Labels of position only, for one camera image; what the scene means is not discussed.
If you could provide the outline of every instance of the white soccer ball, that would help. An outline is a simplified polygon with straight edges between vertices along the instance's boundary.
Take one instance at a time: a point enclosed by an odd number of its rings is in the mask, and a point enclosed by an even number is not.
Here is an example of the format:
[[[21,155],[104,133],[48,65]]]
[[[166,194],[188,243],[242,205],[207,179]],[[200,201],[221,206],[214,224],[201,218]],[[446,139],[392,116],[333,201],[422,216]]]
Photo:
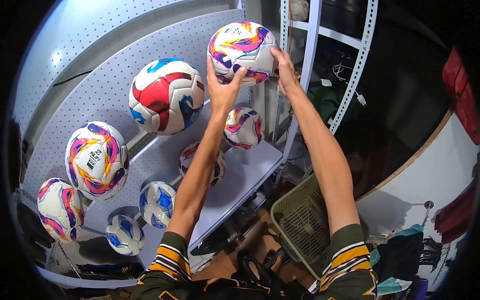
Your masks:
[[[62,243],[77,239],[84,224],[84,208],[73,186],[50,178],[38,191],[37,206],[43,228]]]
[[[177,190],[163,181],[153,181],[140,191],[140,213],[145,222],[166,228],[173,214]]]
[[[198,145],[200,145],[200,142],[192,143],[188,145],[180,154],[179,170],[182,177],[185,177],[187,174],[188,167],[192,163],[193,156],[198,149]],[[226,168],[227,164],[225,162],[225,155],[223,155],[223,152],[219,149],[216,154],[216,162],[212,170],[212,175],[210,176],[211,186],[216,185],[220,180],[222,180]]]
[[[79,193],[90,200],[107,200],[118,194],[127,180],[127,146],[112,126],[88,122],[68,141],[65,166]]]
[[[121,255],[135,256],[144,247],[144,230],[129,216],[114,216],[108,223],[106,231],[108,243]]]
[[[204,105],[204,83],[189,63],[155,60],[140,70],[130,87],[130,112],[137,124],[158,135],[187,129]]]
[[[215,32],[208,44],[208,55],[213,59],[219,82],[229,83],[235,72],[244,66],[248,71],[241,83],[251,86],[267,80],[275,70],[271,47],[278,48],[278,45],[268,29],[242,21]]]
[[[251,108],[235,108],[228,114],[223,137],[234,148],[255,147],[264,137],[262,118]]]

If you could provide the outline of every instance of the red garment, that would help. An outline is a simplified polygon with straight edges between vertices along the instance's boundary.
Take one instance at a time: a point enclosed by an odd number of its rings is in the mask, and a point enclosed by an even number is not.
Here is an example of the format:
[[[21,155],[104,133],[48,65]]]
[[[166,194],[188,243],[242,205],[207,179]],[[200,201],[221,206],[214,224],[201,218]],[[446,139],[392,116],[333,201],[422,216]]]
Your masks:
[[[435,218],[435,230],[442,235],[442,244],[451,243],[468,229],[475,203],[475,180]]]
[[[460,122],[462,122],[463,128],[465,128],[470,139],[476,145],[480,144],[480,123],[477,105],[475,104],[470,82],[468,82],[467,72],[465,72],[462,59],[455,47],[453,47],[444,65],[442,77],[448,96],[455,106],[455,113]]]

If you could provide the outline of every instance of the black strap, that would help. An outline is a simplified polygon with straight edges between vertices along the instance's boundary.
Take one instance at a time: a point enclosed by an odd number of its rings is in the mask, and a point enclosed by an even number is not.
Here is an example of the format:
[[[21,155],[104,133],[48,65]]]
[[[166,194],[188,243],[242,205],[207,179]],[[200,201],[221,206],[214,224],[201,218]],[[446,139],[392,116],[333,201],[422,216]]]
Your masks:
[[[453,80],[453,88],[454,89],[455,89],[455,85],[456,85],[456,79],[458,77],[458,74],[460,74],[461,69],[462,69],[462,63],[460,63],[460,67],[458,68],[458,71],[456,72],[456,75],[455,75],[455,79]],[[469,78],[467,76],[467,81],[465,82],[465,85],[463,86],[462,91],[460,93],[456,93],[456,100],[457,101],[460,100],[460,98],[462,97],[463,92],[465,91],[465,88],[467,87],[468,81],[469,81]]]

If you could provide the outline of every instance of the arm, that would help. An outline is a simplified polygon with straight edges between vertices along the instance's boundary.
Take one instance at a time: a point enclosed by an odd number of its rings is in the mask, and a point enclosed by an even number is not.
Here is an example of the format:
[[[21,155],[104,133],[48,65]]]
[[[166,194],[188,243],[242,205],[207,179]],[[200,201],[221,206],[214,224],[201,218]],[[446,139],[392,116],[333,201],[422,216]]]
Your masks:
[[[290,56],[271,48],[278,59],[278,84],[297,116],[308,147],[313,171],[325,200],[330,235],[350,224],[360,224],[353,199],[353,182],[347,159],[296,79]]]
[[[167,226],[167,231],[179,234],[187,244],[210,187],[210,174],[217,159],[228,113],[235,104],[240,81],[246,72],[245,68],[240,68],[230,84],[221,85],[215,76],[211,57],[207,58],[207,81],[212,116],[188,172],[178,188],[173,215]]]
[[[188,172],[175,197],[175,207],[167,231],[153,263],[138,278],[132,299],[183,299],[192,280],[188,243],[198,221],[210,186],[214,162],[227,116],[235,103],[240,81],[247,69],[240,68],[228,85],[220,85],[211,57],[207,58],[207,81],[212,116]]]
[[[347,159],[300,87],[290,56],[283,50],[270,50],[278,59],[278,85],[297,116],[328,213],[331,239],[314,298],[374,300],[377,278],[363,242]]]

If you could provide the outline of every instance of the plastic basket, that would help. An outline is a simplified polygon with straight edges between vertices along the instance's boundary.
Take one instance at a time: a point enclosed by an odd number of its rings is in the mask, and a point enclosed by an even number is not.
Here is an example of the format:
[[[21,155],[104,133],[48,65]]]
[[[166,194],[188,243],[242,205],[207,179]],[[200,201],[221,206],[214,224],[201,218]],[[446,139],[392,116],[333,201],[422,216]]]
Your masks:
[[[330,244],[330,232],[325,201],[315,175],[310,175],[278,199],[270,214],[281,238],[310,273],[320,280]],[[363,238],[367,240],[369,227],[359,217]]]

